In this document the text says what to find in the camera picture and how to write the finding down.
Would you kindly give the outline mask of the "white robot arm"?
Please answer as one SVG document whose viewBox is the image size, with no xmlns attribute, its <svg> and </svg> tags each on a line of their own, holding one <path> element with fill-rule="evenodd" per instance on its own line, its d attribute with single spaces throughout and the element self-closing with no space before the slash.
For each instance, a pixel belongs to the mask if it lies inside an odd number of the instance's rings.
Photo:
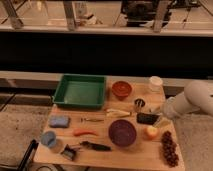
<svg viewBox="0 0 213 171">
<path fill-rule="evenodd" d="M 208 82 L 200 80 L 188 83 L 181 93 L 168 98 L 161 107 L 162 113 L 169 119 L 199 110 L 213 116 L 213 89 Z"/>
</svg>

